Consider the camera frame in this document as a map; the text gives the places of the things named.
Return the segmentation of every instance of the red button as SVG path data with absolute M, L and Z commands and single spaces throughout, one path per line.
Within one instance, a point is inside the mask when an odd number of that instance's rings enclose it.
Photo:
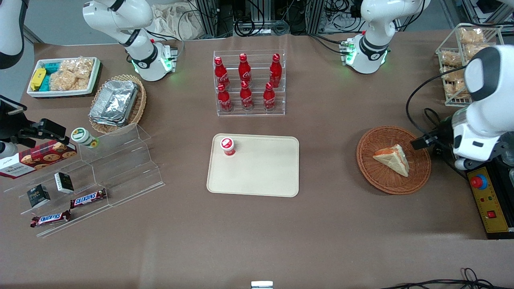
M 482 185 L 484 184 L 484 182 L 482 181 L 482 179 L 478 176 L 474 176 L 471 178 L 471 186 L 474 187 L 474 188 L 480 188 Z

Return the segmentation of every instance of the white cloth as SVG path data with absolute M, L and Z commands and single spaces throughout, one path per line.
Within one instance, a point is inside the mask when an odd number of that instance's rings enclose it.
M 184 40 L 192 40 L 204 35 L 205 31 L 200 22 L 198 11 L 188 12 L 180 19 L 182 14 L 194 9 L 186 2 L 152 5 L 154 12 L 154 31 L 152 32 L 171 35 Z

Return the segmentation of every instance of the yellow control panel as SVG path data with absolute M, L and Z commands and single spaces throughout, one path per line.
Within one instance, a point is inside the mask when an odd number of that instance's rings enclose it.
M 508 232 L 507 222 L 485 167 L 468 173 L 471 190 L 487 233 Z

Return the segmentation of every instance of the foil container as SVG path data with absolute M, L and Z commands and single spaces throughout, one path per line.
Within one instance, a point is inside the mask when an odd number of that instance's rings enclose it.
M 138 88 L 132 81 L 108 81 L 98 94 L 89 117 L 99 124 L 118 127 L 127 125 Z

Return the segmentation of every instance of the coca-cola bottle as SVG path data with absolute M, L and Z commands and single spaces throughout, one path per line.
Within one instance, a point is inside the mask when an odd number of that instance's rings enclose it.
M 228 79 L 228 72 L 225 66 L 223 65 L 222 58 L 217 56 L 214 58 L 214 64 L 216 68 L 214 69 L 214 74 L 216 75 L 216 81 L 218 84 L 225 85 L 225 88 L 230 87 L 230 80 Z
M 248 88 L 248 81 L 241 81 L 241 92 L 239 92 L 239 96 L 241 96 L 241 105 L 243 106 L 243 109 L 246 111 L 252 110 L 252 91 Z
M 230 94 L 225 90 L 225 85 L 222 83 L 218 84 L 218 102 L 219 108 L 224 112 L 231 112 L 234 109 L 230 101 Z
M 252 70 L 250 64 L 248 64 L 245 53 L 239 55 L 239 78 L 241 81 L 248 81 L 248 87 L 252 87 Z
M 282 77 L 282 65 L 280 64 L 280 54 L 273 54 L 273 62 L 269 67 L 269 82 L 273 87 L 277 88 L 280 85 L 280 78 Z
M 264 91 L 264 109 L 266 109 L 266 112 L 275 110 L 275 92 L 270 82 L 266 83 L 266 90 Z

